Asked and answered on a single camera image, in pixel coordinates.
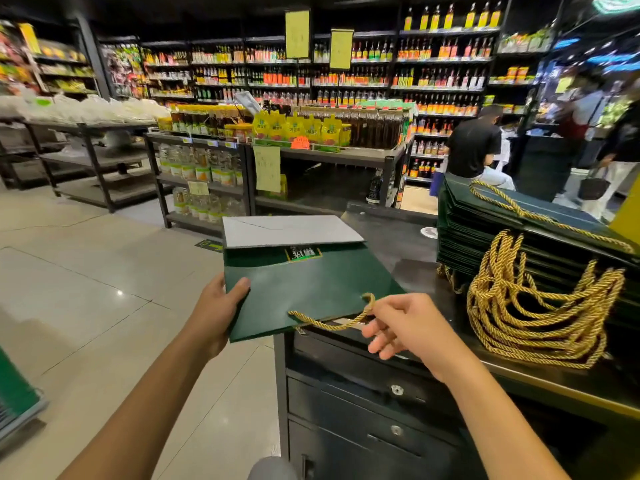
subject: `paper note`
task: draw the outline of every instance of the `paper note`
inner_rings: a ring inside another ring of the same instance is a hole
[[[309,12],[289,11],[284,15],[288,59],[309,56]]]
[[[280,148],[254,146],[256,190],[280,193]]]
[[[189,182],[191,195],[209,195],[209,187],[206,182]]]
[[[331,53],[329,67],[331,69],[351,68],[351,44],[353,30],[331,30]]]
[[[561,77],[560,80],[558,81],[558,87],[556,87],[556,94],[564,93],[567,90],[567,88],[571,86],[572,82],[573,82],[572,77]]]

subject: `sauce bottle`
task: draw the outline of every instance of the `sauce bottle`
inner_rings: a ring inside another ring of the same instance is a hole
[[[438,30],[439,23],[440,23],[440,5],[436,5],[436,11],[431,17],[431,30]]]
[[[406,18],[404,19],[404,30],[411,30],[412,21],[413,21],[413,14],[411,12],[411,7],[409,7],[409,12],[407,12]]]
[[[424,7],[424,13],[420,17],[420,30],[427,30],[429,24],[429,6]]]
[[[471,9],[469,10],[469,13],[467,14],[467,19],[465,21],[465,28],[466,29],[473,28],[475,20],[476,20],[476,4],[471,3]]]
[[[502,1],[498,1],[498,4],[495,6],[493,13],[491,14],[491,21],[489,22],[490,27],[497,27],[500,22],[500,15],[502,14],[502,11],[500,10],[501,4]]]
[[[489,2],[484,4],[482,13],[480,14],[480,20],[478,20],[478,28],[486,27],[486,23],[489,21]]]
[[[444,28],[450,29],[452,23],[453,23],[453,3],[449,5],[449,11],[444,17]]]

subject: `black t-shirt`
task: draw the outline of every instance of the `black t-shirt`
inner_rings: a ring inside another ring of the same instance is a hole
[[[502,132],[491,121],[476,119],[460,123],[447,141],[447,171],[459,177],[477,177],[484,170],[485,156],[500,154],[501,145]]]

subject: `neon light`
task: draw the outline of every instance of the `neon light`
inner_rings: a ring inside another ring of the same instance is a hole
[[[640,10],[640,0],[593,0],[592,3],[603,15],[618,15]]]

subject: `snack package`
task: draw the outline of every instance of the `snack package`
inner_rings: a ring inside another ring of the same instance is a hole
[[[287,117],[277,111],[272,111],[270,113],[270,117],[271,130],[269,131],[269,139],[272,139],[274,141],[284,140],[284,131],[287,124]]]
[[[305,132],[310,143],[320,143],[320,133],[322,132],[322,121],[316,120],[313,114],[304,121]]]
[[[268,111],[261,111],[253,119],[253,137],[256,139],[266,139],[269,137],[271,128],[271,118]]]
[[[325,118],[322,125],[322,144],[327,146],[340,144],[341,130],[342,121],[336,120],[334,114],[331,115],[331,118]]]
[[[293,141],[298,136],[305,135],[305,119],[299,116],[297,112],[287,118],[286,133],[288,141]]]

